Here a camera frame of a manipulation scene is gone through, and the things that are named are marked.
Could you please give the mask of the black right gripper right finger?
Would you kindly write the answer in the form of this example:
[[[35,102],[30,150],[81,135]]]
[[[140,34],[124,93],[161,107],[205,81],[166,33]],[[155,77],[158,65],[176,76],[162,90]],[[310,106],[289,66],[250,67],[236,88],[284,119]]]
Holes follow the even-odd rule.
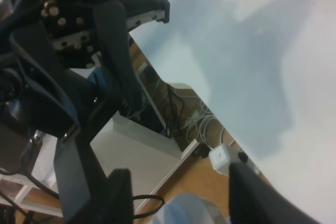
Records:
[[[317,223],[243,163],[229,166],[229,215],[231,223]]]

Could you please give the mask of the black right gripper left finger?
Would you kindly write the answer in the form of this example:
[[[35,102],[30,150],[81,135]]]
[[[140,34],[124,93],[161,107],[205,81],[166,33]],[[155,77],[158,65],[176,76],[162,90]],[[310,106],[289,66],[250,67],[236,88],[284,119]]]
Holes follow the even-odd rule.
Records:
[[[107,188],[95,223],[133,223],[132,196],[130,171],[115,169],[107,178]]]

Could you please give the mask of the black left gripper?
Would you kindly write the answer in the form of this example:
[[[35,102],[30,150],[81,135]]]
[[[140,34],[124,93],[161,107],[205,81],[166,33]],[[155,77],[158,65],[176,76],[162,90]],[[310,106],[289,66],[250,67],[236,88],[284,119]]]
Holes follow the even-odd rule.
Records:
[[[141,108],[142,89],[132,67],[128,33],[149,22],[169,23],[170,2],[41,1],[40,25],[43,33],[39,39],[39,56],[43,65],[91,69],[96,65],[99,42],[103,66],[116,80],[121,95],[131,108]]]

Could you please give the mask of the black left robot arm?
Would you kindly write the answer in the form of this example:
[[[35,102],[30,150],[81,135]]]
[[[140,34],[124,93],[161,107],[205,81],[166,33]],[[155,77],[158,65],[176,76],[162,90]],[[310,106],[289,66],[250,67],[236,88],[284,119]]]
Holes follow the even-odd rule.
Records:
[[[9,0],[1,21],[1,103],[57,138],[54,157],[65,223],[133,223],[128,169],[106,175],[91,141],[142,89],[129,33],[168,23],[168,0]]]

